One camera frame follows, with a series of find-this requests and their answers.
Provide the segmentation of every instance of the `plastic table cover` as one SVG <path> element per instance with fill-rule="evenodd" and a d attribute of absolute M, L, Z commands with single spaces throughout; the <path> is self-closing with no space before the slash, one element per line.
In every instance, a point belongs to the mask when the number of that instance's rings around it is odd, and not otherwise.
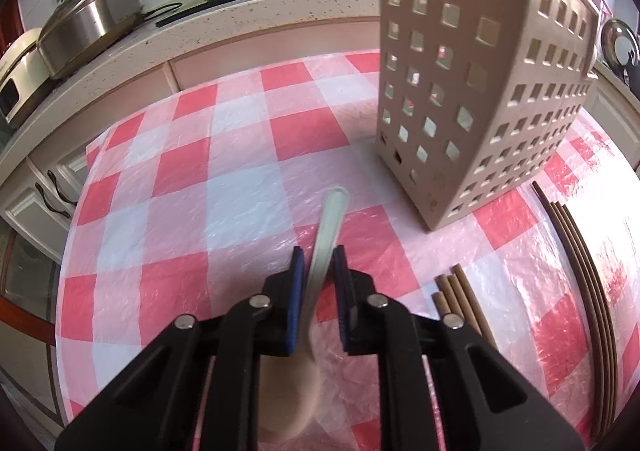
<path fill-rule="evenodd" d="M 428 232 L 373 151 L 379 54 L 309 57 L 208 82 L 114 124 L 87 148 L 90 173 L 66 243 L 56 342 L 71 419 L 177 315 L 218 316 L 310 259 L 326 190 L 351 194 L 338 243 L 382 293 L 436 317 L 434 278 L 461 263 L 499 350 L 588 438 L 590 337 L 574 274 L 530 182 Z M 568 203 L 612 309 L 618 410 L 638 382 L 640 182 L 580 110 L 536 177 Z M 379 447 L 376 358 L 348 357 L 334 288 L 312 340 L 322 368 L 314 420 L 263 449 Z"/>

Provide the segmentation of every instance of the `table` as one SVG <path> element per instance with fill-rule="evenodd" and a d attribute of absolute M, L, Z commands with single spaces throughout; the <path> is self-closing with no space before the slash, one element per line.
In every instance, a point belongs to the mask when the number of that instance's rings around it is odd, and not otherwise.
<path fill-rule="evenodd" d="M 296 244 L 310 258 L 324 193 L 341 185 L 351 202 L 338 243 L 350 267 L 435 317 L 434 278 L 461 263 L 499 350 L 586 438 L 586 316 L 530 183 L 426 232 L 372 148 L 378 70 L 377 52 L 249 70 L 157 102 L 88 147 L 56 319 L 70 419 L 177 315 L 223 314 L 285 268 Z M 536 179 L 569 203 L 603 278 L 620 409 L 640 375 L 640 182 L 584 110 Z M 317 321 L 321 402 L 305 433 L 279 448 L 376 449 L 376 360 L 342 353 L 332 287 Z"/>

